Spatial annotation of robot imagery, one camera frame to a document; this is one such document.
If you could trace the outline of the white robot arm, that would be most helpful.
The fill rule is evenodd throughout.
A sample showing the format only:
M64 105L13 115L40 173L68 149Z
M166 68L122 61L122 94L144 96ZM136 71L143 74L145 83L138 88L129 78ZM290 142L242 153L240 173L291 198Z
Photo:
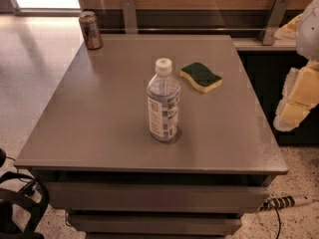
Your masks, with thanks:
M275 37L295 40L297 54L308 60L300 70L290 69L275 112L274 127L291 131L319 104L319 0L279 28Z

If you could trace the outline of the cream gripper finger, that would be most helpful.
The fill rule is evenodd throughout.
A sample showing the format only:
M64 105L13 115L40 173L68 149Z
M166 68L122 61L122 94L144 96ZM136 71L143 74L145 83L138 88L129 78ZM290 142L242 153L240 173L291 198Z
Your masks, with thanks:
M280 131L291 131L306 119L319 104L319 64L308 63L298 70L291 68L286 76L273 125Z
M298 24L301 19L301 14L294 17L292 20L290 20L287 24L280 27L275 32L275 39L276 40L295 40L297 36L297 30L298 30Z

